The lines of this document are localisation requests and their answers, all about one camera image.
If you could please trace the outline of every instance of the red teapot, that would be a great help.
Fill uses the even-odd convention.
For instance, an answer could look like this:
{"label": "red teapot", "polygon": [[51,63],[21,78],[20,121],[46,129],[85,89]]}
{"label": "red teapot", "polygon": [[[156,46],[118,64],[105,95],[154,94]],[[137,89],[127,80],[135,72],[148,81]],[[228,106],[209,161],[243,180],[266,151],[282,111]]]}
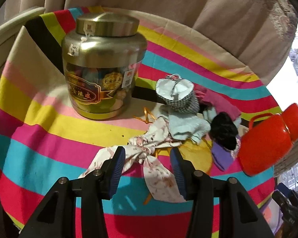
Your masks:
{"label": "red teapot", "polygon": [[[255,119],[270,116],[255,127]],[[249,131],[242,136],[238,154],[244,173],[256,175],[274,165],[298,139],[298,105],[290,105],[281,114],[264,113],[254,116]]]}

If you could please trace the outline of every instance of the yellow cloth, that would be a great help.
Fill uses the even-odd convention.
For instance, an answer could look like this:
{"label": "yellow cloth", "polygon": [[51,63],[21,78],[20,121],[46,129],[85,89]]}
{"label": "yellow cloth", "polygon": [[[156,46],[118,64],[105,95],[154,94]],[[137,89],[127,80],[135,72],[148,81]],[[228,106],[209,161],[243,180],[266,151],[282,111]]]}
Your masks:
{"label": "yellow cloth", "polygon": [[211,147],[211,140],[202,139],[199,145],[194,144],[191,140],[186,140],[178,148],[183,159],[191,161],[196,170],[208,173],[213,163]]}

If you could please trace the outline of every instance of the white fabric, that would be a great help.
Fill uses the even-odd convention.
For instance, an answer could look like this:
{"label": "white fabric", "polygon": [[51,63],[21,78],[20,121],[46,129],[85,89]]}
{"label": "white fabric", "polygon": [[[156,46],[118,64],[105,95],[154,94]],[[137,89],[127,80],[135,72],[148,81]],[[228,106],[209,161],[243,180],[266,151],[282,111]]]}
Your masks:
{"label": "white fabric", "polygon": [[[181,100],[191,94],[193,88],[193,83],[186,79],[182,79],[178,83],[171,79],[159,79],[156,85],[156,92],[168,100]],[[173,93],[177,94],[177,99],[172,95]]]}
{"label": "white fabric", "polygon": [[[130,169],[134,162],[143,164],[145,182],[154,199],[172,203],[185,202],[179,193],[174,175],[159,162],[158,158],[152,156],[156,148],[177,147],[182,144],[171,138],[168,124],[166,118],[158,117],[145,134],[130,138],[129,144],[122,146],[126,152],[122,172]],[[100,149],[88,169],[79,178],[95,169],[100,169],[105,160],[114,156],[117,147]]]}

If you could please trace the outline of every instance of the purple cloth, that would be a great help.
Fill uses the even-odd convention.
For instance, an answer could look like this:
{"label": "purple cloth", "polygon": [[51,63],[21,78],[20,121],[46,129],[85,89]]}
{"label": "purple cloth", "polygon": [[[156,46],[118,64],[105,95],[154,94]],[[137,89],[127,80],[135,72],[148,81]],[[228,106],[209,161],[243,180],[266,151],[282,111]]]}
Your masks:
{"label": "purple cloth", "polygon": [[227,152],[223,147],[221,147],[216,142],[212,142],[212,157],[213,163],[221,171],[225,171],[233,163],[234,159],[231,157],[231,153]]}
{"label": "purple cloth", "polygon": [[214,106],[216,114],[220,112],[226,112],[232,121],[235,121],[237,117],[241,115],[241,111],[229,101],[227,101],[221,95],[211,91],[200,85],[196,85],[194,90],[200,91],[201,95],[197,95],[200,104],[211,104]]}

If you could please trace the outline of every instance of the label sticker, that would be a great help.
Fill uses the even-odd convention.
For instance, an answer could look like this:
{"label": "label sticker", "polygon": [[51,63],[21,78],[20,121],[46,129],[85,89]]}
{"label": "label sticker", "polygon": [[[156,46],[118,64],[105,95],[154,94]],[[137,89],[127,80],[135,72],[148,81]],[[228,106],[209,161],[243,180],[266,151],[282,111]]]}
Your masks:
{"label": "label sticker", "polygon": [[118,72],[111,72],[104,76],[103,86],[105,89],[116,89],[118,88],[123,81],[123,76]]}
{"label": "label sticker", "polygon": [[123,79],[123,84],[121,85],[121,88],[127,87],[127,86],[129,86],[132,83],[133,77],[134,77],[134,73],[135,73],[135,69],[131,69],[129,71],[125,71],[124,79]]}
{"label": "label sticker", "polygon": [[69,47],[69,51],[67,53],[70,56],[78,56],[79,54],[79,46],[76,46],[74,44],[71,44]]}
{"label": "label sticker", "polygon": [[95,22],[84,22],[84,32],[86,36],[95,33]]}
{"label": "label sticker", "polygon": [[110,94],[114,90],[101,91],[101,87],[98,84],[88,82],[69,73],[67,73],[67,79],[71,96],[82,104],[98,104],[103,99],[112,98]]}

